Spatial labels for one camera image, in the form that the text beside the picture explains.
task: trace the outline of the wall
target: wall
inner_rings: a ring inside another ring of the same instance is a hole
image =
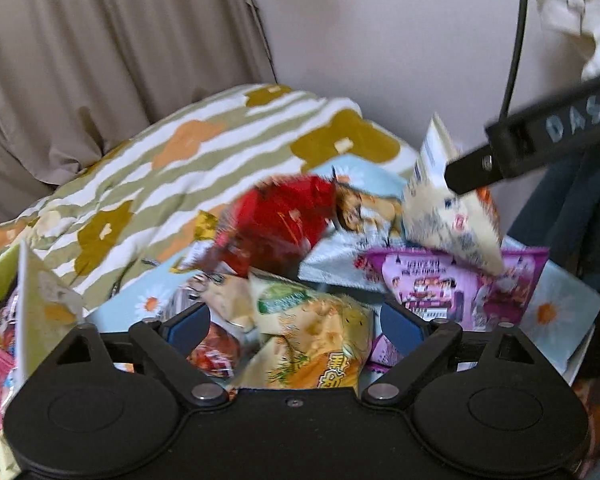
[[[255,0],[280,82],[346,95],[419,147],[434,111],[456,142],[484,142],[509,71],[518,0]],[[579,79],[571,45],[541,30],[529,2],[512,107]],[[494,188],[505,227],[540,176]]]

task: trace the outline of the striped blanket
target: striped blanket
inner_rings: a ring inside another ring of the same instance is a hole
[[[22,239],[93,310],[193,238],[257,181],[352,153],[398,174],[414,152],[355,102],[279,85],[240,86],[177,111],[0,225],[0,255]]]

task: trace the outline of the black cable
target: black cable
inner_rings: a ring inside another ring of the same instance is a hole
[[[513,45],[513,54],[511,56],[511,66],[509,67],[509,79],[505,88],[504,98],[502,99],[502,108],[500,108],[500,118],[503,119],[509,115],[511,97],[518,77],[518,67],[520,65],[520,54],[522,53],[522,42],[525,39],[526,25],[526,4],[528,0],[520,0],[518,4],[518,26],[516,27],[516,41]]]

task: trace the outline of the silver screw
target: silver screw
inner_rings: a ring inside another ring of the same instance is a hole
[[[217,399],[224,393],[224,388],[215,383],[204,383],[194,386],[191,395],[199,400]]]
[[[491,155],[485,155],[482,158],[482,168],[484,171],[491,171],[493,169],[493,159]]]
[[[400,393],[397,386],[389,383],[376,383],[368,387],[366,392],[377,400],[393,399]]]

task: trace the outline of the curtain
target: curtain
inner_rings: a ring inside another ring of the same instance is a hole
[[[274,80],[250,0],[0,0],[0,221],[207,95]]]

